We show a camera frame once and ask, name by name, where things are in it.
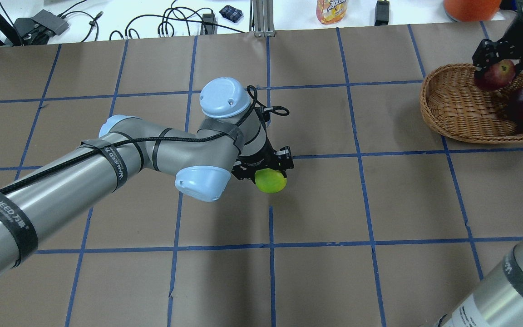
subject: white table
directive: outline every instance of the white table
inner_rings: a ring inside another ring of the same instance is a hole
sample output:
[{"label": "white table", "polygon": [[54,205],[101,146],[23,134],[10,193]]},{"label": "white table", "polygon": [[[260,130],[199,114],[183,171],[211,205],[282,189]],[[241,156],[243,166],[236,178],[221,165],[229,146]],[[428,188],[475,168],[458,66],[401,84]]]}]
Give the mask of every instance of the white table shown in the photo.
[{"label": "white table", "polygon": [[[2,0],[9,15],[15,20],[17,17],[33,17],[41,9],[54,14],[63,12],[78,0]],[[274,0],[274,27],[276,30],[306,30],[323,29],[330,27],[369,26],[374,24],[374,8],[376,0],[349,0],[346,17],[338,24],[322,25],[316,18],[315,0]],[[234,6],[243,11],[244,18],[237,23],[221,17],[219,10],[226,5]],[[98,20],[100,26],[99,40],[108,40],[113,30],[124,31],[127,23],[138,15],[162,15],[170,6],[170,2],[157,0],[88,0],[71,10],[82,10],[95,16],[103,11],[104,15]],[[177,0],[174,6],[186,6],[192,9],[203,7],[212,8],[216,14],[218,24],[227,25],[241,31],[248,30],[249,0]],[[511,12],[498,12],[494,20],[506,19],[515,15]],[[70,15],[67,18],[70,27],[62,35],[50,39],[49,43],[73,43],[83,39],[89,30],[90,18],[83,14]],[[451,21],[444,12],[443,0],[390,0],[390,24],[423,24],[442,23]],[[143,17],[136,20],[131,27],[139,32],[142,38],[158,37],[156,27],[160,19],[157,17]],[[185,23],[173,22],[175,35],[187,35]],[[191,35],[199,33],[201,25],[190,23]],[[235,33],[218,27],[218,34]],[[89,37],[94,40],[95,31]],[[5,39],[0,32],[0,39]]]}]

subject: electrical cord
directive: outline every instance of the electrical cord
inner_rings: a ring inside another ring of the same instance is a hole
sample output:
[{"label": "electrical cord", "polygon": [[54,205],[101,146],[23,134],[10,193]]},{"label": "electrical cord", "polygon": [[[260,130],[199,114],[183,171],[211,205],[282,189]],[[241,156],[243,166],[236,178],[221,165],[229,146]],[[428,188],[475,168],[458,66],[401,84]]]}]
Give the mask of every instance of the electrical cord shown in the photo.
[{"label": "electrical cord", "polygon": [[124,35],[122,35],[122,33],[120,33],[120,31],[112,31],[112,33],[110,33],[110,36],[108,37],[109,41],[112,41],[112,35],[114,35],[114,33],[117,33],[118,35],[120,35],[120,39],[124,39]]},{"label": "electrical cord", "polygon": [[98,35],[99,35],[99,33],[100,33],[100,26],[98,25],[98,19],[99,19],[100,17],[102,17],[102,15],[104,14],[104,12],[99,12],[99,13],[96,15],[96,17],[93,17],[92,15],[90,15],[90,14],[87,13],[87,12],[83,12],[83,11],[81,11],[81,10],[74,10],[74,11],[71,11],[71,12],[69,12],[69,13],[66,13],[66,14],[60,16],[60,18],[65,19],[68,15],[73,14],[73,13],[83,13],[83,14],[85,14],[85,15],[88,15],[88,17],[90,17],[90,18],[92,19],[92,20],[89,22],[90,29],[88,30],[88,33],[87,33],[86,37],[84,37],[80,43],[82,43],[82,42],[84,42],[84,41],[86,41],[86,40],[88,39],[88,37],[92,34],[92,29],[94,29],[94,27],[96,27],[96,37],[94,38],[94,41],[98,41]]},{"label": "electrical cord", "polygon": [[[129,21],[129,23],[126,25],[125,29],[124,29],[124,34],[125,35],[128,35],[127,31],[128,31],[128,28],[130,27],[130,25],[137,19],[139,18],[143,18],[143,17],[160,17],[162,18],[163,16],[162,15],[156,15],[156,14],[152,14],[152,13],[147,13],[147,14],[143,14],[143,15],[139,15],[137,17],[134,17],[131,21]],[[175,20],[175,21],[185,21],[184,19],[176,19],[176,18],[171,18],[169,17],[169,20]],[[212,26],[218,26],[218,27],[223,27],[224,29],[228,29],[228,30],[232,30],[232,31],[236,31],[236,32],[239,32],[239,33],[244,33],[243,31],[240,31],[240,30],[237,30],[237,29],[234,29],[232,27],[228,27],[228,26],[224,26],[224,25],[220,25],[220,24],[216,24],[216,23],[209,23],[209,22],[204,22],[204,21],[197,21],[197,20],[186,20],[188,21],[189,23],[201,23],[201,24],[205,24],[205,25],[212,25]]]},{"label": "electrical cord", "polygon": [[4,6],[1,4],[1,0],[0,0],[0,7],[1,7],[1,10],[3,10],[5,16],[7,17],[7,19],[9,19],[9,23],[11,24],[11,27],[13,27],[13,30],[15,31],[15,33],[17,34],[17,37],[19,37],[19,43],[21,45],[24,45],[24,42],[23,42],[23,38],[21,37],[21,35],[19,35],[19,32],[17,31],[17,29],[15,28],[15,24],[13,24],[13,21],[11,20],[11,18],[9,17],[8,13],[6,12]]},{"label": "electrical cord", "polygon": [[75,6],[78,6],[79,4],[81,4],[81,3],[83,3],[83,2],[86,2],[86,1],[87,1],[87,0],[81,0],[81,2],[76,2],[76,3],[73,4],[70,8],[68,8],[68,9],[64,10],[62,13],[60,13],[60,14],[58,15],[58,17],[62,17],[62,16],[64,16],[64,14],[65,14],[66,12],[68,12],[70,9],[72,9],[72,8],[74,8]]},{"label": "electrical cord", "polygon": [[[249,115],[255,110],[256,104],[259,104],[262,106],[262,108],[265,108],[265,106],[259,102],[257,99],[257,89],[253,85],[249,85],[247,87],[247,93],[252,98],[252,102],[249,105],[249,108],[247,108],[247,111],[245,114],[238,120],[238,122],[235,123],[235,126],[240,126],[245,122],[245,120],[249,117]],[[284,110],[285,113],[277,113],[276,110]],[[287,116],[289,114],[289,110],[287,110],[284,107],[276,107],[276,109],[270,110],[271,112],[274,112],[275,114],[278,114],[279,116]],[[203,143],[208,141],[213,141],[214,139],[219,139],[222,136],[226,136],[226,133],[218,133],[209,137],[203,137],[201,139],[192,139],[189,137],[167,137],[167,136],[157,136],[157,137],[142,137],[138,139],[125,139],[124,141],[119,141],[116,143],[112,143],[108,146],[114,146],[114,147],[122,147],[123,145],[131,144],[131,143],[140,143],[140,142],[156,142],[156,141],[176,141],[176,142],[193,142],[193,143]],[[82,155],[79,155],[78,157],[74,157],[72,159],[69,159],[67,161],[64,161],[62,163],[59,163],[58,165],[55,165],[53,167],[50,167],[46,170],[43,170],[42,172],[33,174],[32,176],[29,176],[27,178],[24,178],[23,180],[19,180],[15,182],[14,184],[8,185],[5,188],[0,189],[0,192],[2,194],[9,194],[13,191],[17,191],[20,188],[25,188],[26,186],[29,186],[38,180],[45,178],[46,176],[50,174],[54,174],[60,170],[69,168],[71,166],[74,166],[80,162],[83,162],[86,159],[91,158],[94,155],[101,154],[102,151],[100,149],[92,149],[91,151],[84,153]]]},{"label": "electrical cord", "polygon": [[129,29],[129,30],[128,30],[128,37],[129,37],[129,38],[131,38],[131,39],[133,38],[132,33],[130,33],[131,31],[134,31],[134,32],[136,33],[136,35],[137,35],[137,39],[140,39],[140,38],[141,38],[141,36],[138,35],[137,30],[135,30],[135,29]]}]

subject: orange container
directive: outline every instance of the orange container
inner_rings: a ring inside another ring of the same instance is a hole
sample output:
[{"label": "orange container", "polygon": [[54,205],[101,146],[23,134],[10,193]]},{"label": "orange container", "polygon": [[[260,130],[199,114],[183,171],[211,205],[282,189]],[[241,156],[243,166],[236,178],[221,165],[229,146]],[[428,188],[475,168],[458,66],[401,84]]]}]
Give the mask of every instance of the orange container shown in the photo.
[{"label": "orange container", "polygon": [[490,20],[498,12],[502,0],[444,0],[445,12],[454,20]]},{"label": "orange container", "polygon": [[316,17],[324,25],[338,23],[346,15],[348,0],[318,0]]}]

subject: light blue joint cap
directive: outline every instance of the light blue joint cap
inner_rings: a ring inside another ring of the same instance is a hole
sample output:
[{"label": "light blue joint cap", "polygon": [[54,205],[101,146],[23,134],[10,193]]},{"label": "light blue joint cap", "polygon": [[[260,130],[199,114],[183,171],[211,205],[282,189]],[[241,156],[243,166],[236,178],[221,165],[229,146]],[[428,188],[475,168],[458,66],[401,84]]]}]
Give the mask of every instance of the light blue joint cap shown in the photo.
[{"label": "light blue joint cap", "polygon": [[175,186],[195,199],[213,202],[222,196],[230,178],[230,172],[219,167],[193,166],[179,170]]},{"label": "light blue joint cap", "polygon": [[114,125],[116,125],[116,124],[120,123],[121,121],[128,119],[128,118],[140,119],[139,117],[135,117],[135,116],[125,116],[124,114],[115,114],[114,116],[108,118],[108,120],[106,120],[106,123],[104,123],[102,125],[102,127],[100,128],[100,132],[98,133],[98,137],[103,137],[104,135],[108,134],[110,132],[110,130],[114,127]]},{"label": "light blue joint cap", "polygon": [[249,107],[249,95],[237,80],[219,77],[203,87],[199,102],[205,115],[211,118],[228,118]]}]

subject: wicker basket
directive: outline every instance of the wicker basket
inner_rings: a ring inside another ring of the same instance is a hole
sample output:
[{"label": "wicker basket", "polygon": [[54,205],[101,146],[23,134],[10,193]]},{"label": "wicker basket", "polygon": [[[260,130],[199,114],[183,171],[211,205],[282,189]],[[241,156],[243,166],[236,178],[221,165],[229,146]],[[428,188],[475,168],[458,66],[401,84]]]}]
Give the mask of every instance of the wicker basket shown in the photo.
[{"label": "wicker basket", "polygon": [[464,142],[523,142],[523,124],[504,113],[510,93],[523,87],[523,73],[503,89],[486,92],[475,86],[474,70],[472,64],[448,64],[425,78],[419,95],[425,123]]}]

